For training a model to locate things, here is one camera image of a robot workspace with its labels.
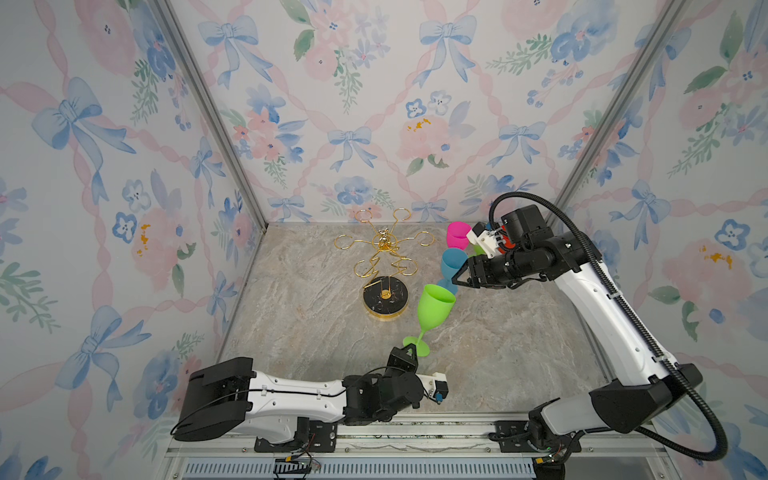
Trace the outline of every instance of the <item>wire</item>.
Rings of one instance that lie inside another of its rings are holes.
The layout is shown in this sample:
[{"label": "wire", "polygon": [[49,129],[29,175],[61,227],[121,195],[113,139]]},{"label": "wire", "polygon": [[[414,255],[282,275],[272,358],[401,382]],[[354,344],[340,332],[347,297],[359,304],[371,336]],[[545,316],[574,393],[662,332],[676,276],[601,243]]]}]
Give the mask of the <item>wire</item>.
[{"label": "wire", "polygon": [[491,442],[505,442],[507,440],[509,440],[510,442],[517,442],[519,440],[525,440],[529,436],[531,436],[530,432],[518,433],[517,435],[502,435],[497,432],[491,432],[491,433],[488,433],[488,440],[490,440]]},{"label": "wire", "polygon": [[186,421],[187,421],[187,420],[188,420],[188,419],[189,419],[189,418],[190,418],[192,415],[194,415],[195,413],[198,413],[200,410],[202,410],[202,409],[204,409],[204,408],[206,408],[206,407],[208,407],[208,406],[211,406],[211,405],[213,405],[214,403],[218,402],[219,400],[224,400],[224,399],[225,399],[225,398],[227,398],[227,397],[231,397],[231,396],[239,395],[239,394],[241,394],[241,393],[247,393],[247,392],[261,392],[261,391],[262,391],[262,389],[248,389],[248,390],[240,390],[240,391],[238,391],[238,392],[232,392],[232,393],[229,393],[229,394],[227,394],[227,395],[223,395],[223,396],[220,396],[220,397],[219,397],[219,398],[217,398],[217,399],[211,400],[210,402],[206,403],[205,405],[197,407],[197,408],[196,408],[195,410],[193,410],[193,411],[192,411],[192,412],[191,412],[189,415],[187,415],[187,416],[185,416],[184,418],[182,418],[181,420],[179,420],[179,422],[178,422],[176,425],[174,425],[174,427],[173,427],[173,428],[170,430],[170,436],[174,436],[174,435],[176,435],[176,430],[177,430],[177,429],[178,429],[180,426],[182,426],[182,424],[184,424],[184,422],[186,422]]},{"label": "wire", "polygon": [[704,399],[701,398],[699,392],[697,392],[696,389],[690,384],[690,382],[688,382],[688,380],[683,376],[680,370],[675,368],[675,366],[672,365],[672,362],[664,358],[664,351],[661,349],[661,346],[650,334],[634,310],[632,310],[632,308],[629,306],[629,303],[627,303],[626,299],[621,294],[621,291],[614,285],[613,280],[611,280],[611,278],[606,275],[603,269],[600,267],[598,259],[592,250],[591,241],[587,238],[586,235],[584,235],[583,232],[578,229],[576,223],[568,218],[568,215],[564,214],[562,210],[557,208],[557,206],[555,206],[552,202],[539,197],[538,195],[530,194],[528,192],[507,192],[506,194],[501,194],[496,197],[496,200],[493,200],[493,203],[491,204],[491,208],[488,211],[488,222],[491,224],[491,228],[495,229],[498,225],[494,220],[494,213],[498,204],[502,200],[513,197],[533,200],[534,202],[543,205],[557,218],[559,218],[560,221],[562,221],[563,224],[573,233],[574,237],[579,242],[581,249],[584,251],[584,254],[586,254],[587,258],[589,259],[589,263],[592,265],[592,269],[600,277],[600,281],[605,286],[606,290],[608,290],[610,297],[614,300],[614,302],[616,302],[616,304],[618,304],[630,322],[632,322],[632,325],[643,337],[643,340],[648,345],[649,350],[654,354],[654,356],[662,358],[660,363],[670,373],[670,376],[672,376],[672,379],[675,381],[675,383],[677,383],[690,397],[690,399],[693,400],[694,404],[696,404],[696,407],[698,407],[698,409],[704,415],[704,418],[707,419],[707,422],[710,424],[710,427],[712,427],[712,431],[714,433],[715,446],[709,452],[699,452],[697,450],[684,447],[679,443],[673,442],[672,440],[658,435],[657,433],[652,432],[651,430],[648,430],[644,427],[637,427],[635,431],[642,433],[643,435],[656,440],[660,444],[665,445],[670,449],[673,449],[676,452],[682,453],[683,455],[689,456],[691,458],[706,460],[708,462],[715,462],[716,460],[721,460],[723,457],[725,457],[725,455],[728,453],[728,438],[725,435],[725,430],[723,429],[723,425],[720,423],[720,420],[714,414],[712,409],[707,405]]}]

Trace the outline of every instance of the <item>white robotic arm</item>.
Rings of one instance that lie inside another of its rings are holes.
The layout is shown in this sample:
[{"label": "white robotic arm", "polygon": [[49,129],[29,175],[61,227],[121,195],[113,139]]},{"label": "white robotic arm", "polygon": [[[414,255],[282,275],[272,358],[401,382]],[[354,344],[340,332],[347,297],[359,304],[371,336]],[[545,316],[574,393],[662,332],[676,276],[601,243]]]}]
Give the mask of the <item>white robotic arm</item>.
[{"label": "white robotic arm", "polygon": [[[544,205],[570,231],[555,236],[535,205],[502,215],[500,227],[495,221],[495,208],[511,197]],[[489,229],[478,223],[467,236],[487,254],[469,257],[452,282],[473,288],[514,290],[532,280],[553,280],[584,317],[616,372],[617,378],[604,387],[568,399],[554,399],[531,410],[523,436],[534,447],[557,448],[563,438],[592,430],[634,430],[699,460],[714,461],[725,456],[727,438],[722,425],[694,389],[702,382],[699,370],[693,364],[679,364],[648,331],[611,280],[598,250],[573,221],[544,198],[510,192],[494,200],[488,223]],[[514,246],[508,248],[501,241],[492,245],[501,236]],[[462,281],[459,278],[466,270],[469,278]],[[688,449],[642,427],[685,395],[712,426],[716,445],[710,452]]]},{"label": "white robotic arm", "polygon": [[281,379],[252,365],[253,359],[238,357],[192,373],[174,438],[195,442],[233,432],[290,450],[306,443],[309,421],[389,421],[405,408],[420,407],[424,397],[440,403],[448,395],[444,374],[415,373],[414,345],[392,349],[385,367],[328,382]]},{"label": "white robotic arm", "polygon": [[[429,399],[442,402],[443,393],[438,392],[435,385],[437,382],[447,385],[444,374],[417,374],[416,377]],[[342,380],[302,382],[257,371],[256,377],[250,380],[249,389],[253,390],[248,393],[248,402],[253,408],[246,413],[243,423],[231,430],[232,433],[255,436],[279,445],[293,440],[299,417],[325,423],[336,423],[346,417],[347,395]]]}]

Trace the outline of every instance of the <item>pink cup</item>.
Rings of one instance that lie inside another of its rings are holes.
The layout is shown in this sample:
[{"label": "pink cup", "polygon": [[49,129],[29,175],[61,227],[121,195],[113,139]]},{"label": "pink cup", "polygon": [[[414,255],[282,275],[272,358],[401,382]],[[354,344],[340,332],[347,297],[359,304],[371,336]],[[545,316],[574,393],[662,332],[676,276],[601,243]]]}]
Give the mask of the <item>pink cup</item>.
[{"label": "pink cup", "polygon": [[445,236],[445,242],[449,248],[458,248],[464,250],[469,245],[467,233],[472,230],[467,223],[453,222],[448,225],[448,234]]}]

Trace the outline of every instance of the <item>green wine glass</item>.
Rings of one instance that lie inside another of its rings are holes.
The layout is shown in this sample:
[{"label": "green wine glass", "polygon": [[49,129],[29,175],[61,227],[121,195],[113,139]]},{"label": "green wine glass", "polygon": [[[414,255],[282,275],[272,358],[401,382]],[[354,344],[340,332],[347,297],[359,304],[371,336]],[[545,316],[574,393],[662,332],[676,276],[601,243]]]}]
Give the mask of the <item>green wine glass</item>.
[{"label": "green wine glass", "polygon": [[453,293],[437,285],[425,285],[422,297],[419,299],[419,325],[422,328],[419,337],[407,336],[403,339],[403,346],[416,345],[417,356],[429,355],[429,345],[422,341],[424,334],[429,330],[437,328],[445,322],[451,309],[456,303],[456,297]]}]

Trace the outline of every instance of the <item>ventilation grille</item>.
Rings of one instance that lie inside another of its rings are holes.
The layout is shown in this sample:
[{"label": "ventilation grille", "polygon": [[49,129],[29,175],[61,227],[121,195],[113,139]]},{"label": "ventilation grille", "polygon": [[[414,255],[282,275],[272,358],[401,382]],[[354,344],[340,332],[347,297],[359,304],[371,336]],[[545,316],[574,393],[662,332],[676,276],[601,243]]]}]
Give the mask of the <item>ventilation grille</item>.
[{"label": "ventilation grille", "polygon": [[[530,458],[320,458],[307,478],[534,478]],[[295,465],[277,464],[281,478]],[[274,478],[273,458],[190,458],[181,478]]]}]

